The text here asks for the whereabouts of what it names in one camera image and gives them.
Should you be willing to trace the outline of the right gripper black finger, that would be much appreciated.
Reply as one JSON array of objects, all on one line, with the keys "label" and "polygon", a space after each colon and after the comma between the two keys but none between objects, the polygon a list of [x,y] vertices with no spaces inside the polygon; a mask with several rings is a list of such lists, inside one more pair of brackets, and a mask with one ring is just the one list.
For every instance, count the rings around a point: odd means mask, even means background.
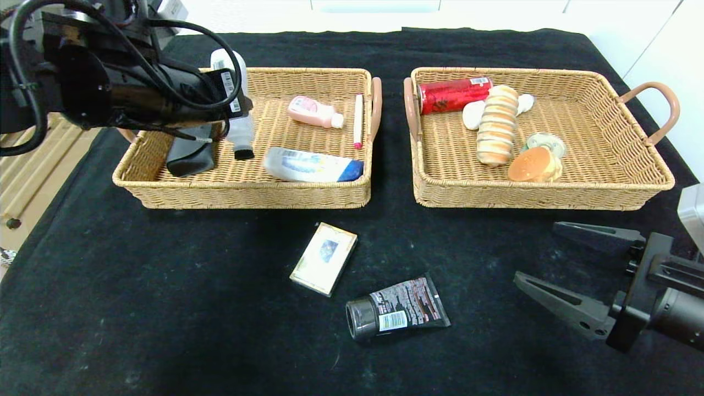
[{"label": "right gripper black finger", "polygon": [[613,255],[638,251],[646,245],[646,238],[632,229],[561,221],[553,223],[552,230],[574,243]]},{"label": "right gripper black finger", "polygon": [[611,308],[590,296],[566,290],[517,271],[514,283],[526,295],[589,340],[606,340],[615,319]]}]

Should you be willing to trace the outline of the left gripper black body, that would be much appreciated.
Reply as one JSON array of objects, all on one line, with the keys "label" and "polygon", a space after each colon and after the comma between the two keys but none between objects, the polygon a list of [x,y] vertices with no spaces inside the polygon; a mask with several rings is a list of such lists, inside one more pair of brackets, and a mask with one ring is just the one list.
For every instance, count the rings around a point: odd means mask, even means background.
[{"label": "left gripper black body", "polygon": [[[229,69],[209,70],[192,73],[186,70],[174,71],[174,88],[187,100],[200,105],[213,105],[226,100],[240,80]],[[244,94],[237,90],[236,96],[226,106],[216,106],[207,110],[179,105],[176,108],[176,120],[179,122],[215,122],[224,119],[244,117]]]}]

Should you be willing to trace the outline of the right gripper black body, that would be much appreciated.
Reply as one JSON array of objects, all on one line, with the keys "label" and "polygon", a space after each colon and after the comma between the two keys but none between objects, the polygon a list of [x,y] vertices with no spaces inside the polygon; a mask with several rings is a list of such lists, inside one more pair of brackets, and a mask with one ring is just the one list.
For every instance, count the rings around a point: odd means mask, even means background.
[{"label": "right gripper black body", "polygon": [[645,330],[703,350],[702,263],[671,253],[671,236],[651,233],[630,288],[619,291],[606,343],[628,353]]}]

